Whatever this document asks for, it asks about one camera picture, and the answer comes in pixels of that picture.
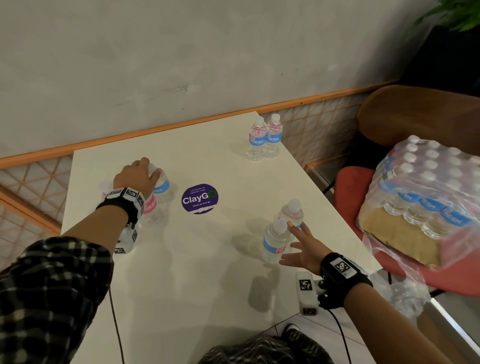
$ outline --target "purple circular sticker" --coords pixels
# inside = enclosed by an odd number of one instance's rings
[[[204,214],[218,203],[218,192],[209,184],[198,184],[187,188],[181,197],[181,205],[193,214]]]

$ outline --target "hand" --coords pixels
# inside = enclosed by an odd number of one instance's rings
[[[322,260],[332,251],[328,249],[320,240],[315,239],[308,226],[303,222],[301,230],[289,221],[288,230],[299,240],[290,244],[292,248],[300,249],[300,253],[283,254],[280,264],[289,267],[305,268],[320,275],[320,264]]]
[[[130,187],[134,190],[140,191],[147,199],[155,188],[155,184],[160,177],[162,170],[158,168],[148,178],[148,165],[150,161],[143,157],[141,160],[136,160],[129,166],[123,167],[121,172],[113,179],[113,188]]]

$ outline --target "green leaves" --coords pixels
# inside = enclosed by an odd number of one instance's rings
[[[440,4],[418,18],[414,25],[420,24],[429,16],[440,14],[443,25],[460,32],[480,25],[480,0],[437,0]]]

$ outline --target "wrist strap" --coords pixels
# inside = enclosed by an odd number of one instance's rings
[[[132,228],[134,228],[142,217],[145,198],[141,192],[133,188],[119,188],[111,191],[97,208],[109,205],[121,207],[128,215],[127,225],[132,224]]]
[[[373,287],[367,272],[339,253],[330,253],[322,260],[320,275],[324,280],[319,287],[326,293],[318,296],[318,301],[324,309],[343,307],[348,292],[359,283]]]

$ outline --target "chair backrest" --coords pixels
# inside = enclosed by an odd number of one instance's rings
[[[357,114],[360,132],[387,147],[414,134],[480,155],[480,97],[393,85],[371,94]]]

